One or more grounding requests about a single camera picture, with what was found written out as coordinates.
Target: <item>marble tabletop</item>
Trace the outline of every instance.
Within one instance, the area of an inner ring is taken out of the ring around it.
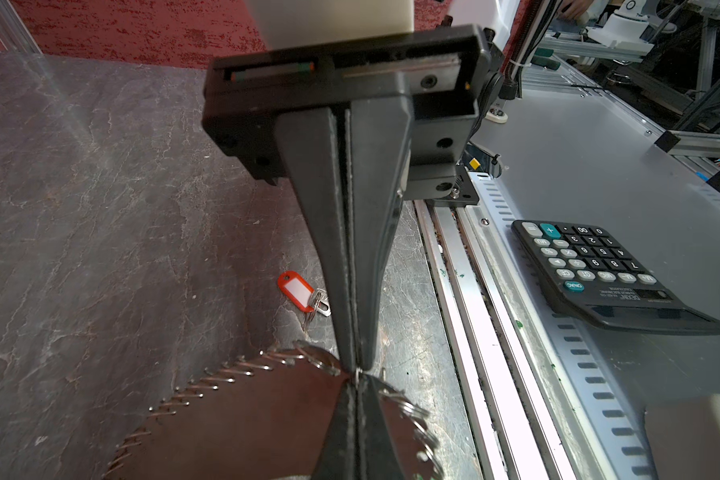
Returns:
[[[200,126],[205,73],[0,54],[0,478],[99,478],[147,407],[203,367],[305,339],[276,278],[322,285],[287,180]],[[450,478],[481,478],[412,206],[382,294],[378,373],[432,410]]]

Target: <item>gray table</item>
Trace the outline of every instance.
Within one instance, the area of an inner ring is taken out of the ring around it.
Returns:
[[[474,140],[500,153],[518,218],[600,225],[689,306],[720,319],[720,195],[597,95],[524,88]],[[587,326],[642,426],[646,405],[720,393],[720,336]]]
[[[205,366],[296,339],[276,287],[313,285],[287,181],[253,181],[200,127],[204,72],[0,54],[0,478],[98,478],[146,409]],[[480,478],[406,205],[377,369],[432,410],[450,478]]]

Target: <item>black calculator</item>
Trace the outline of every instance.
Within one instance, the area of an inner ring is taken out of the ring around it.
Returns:
[[[512,230],[557,313],[611,330],[720,335],[720,321],[681,302],[599,226],[516,220]]]

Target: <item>red key tag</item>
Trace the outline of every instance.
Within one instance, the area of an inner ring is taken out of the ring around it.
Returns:
[[[309,299],[315,289],[313,289],[301,275],[292,270],[283,272],[277,279],[277,285],[300,311],[304,313],[315,311],[314,308],[309,306]]]

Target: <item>bolt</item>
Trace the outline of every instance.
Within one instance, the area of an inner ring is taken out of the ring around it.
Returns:
[[[420,83],[420,85],[422,86],[422,88],[424,90],[429,90],[436,84],[438,84],[438,78],[435,77],[434,75],[427,75],[426,77],[424,77],[422,79],[422,82]]]

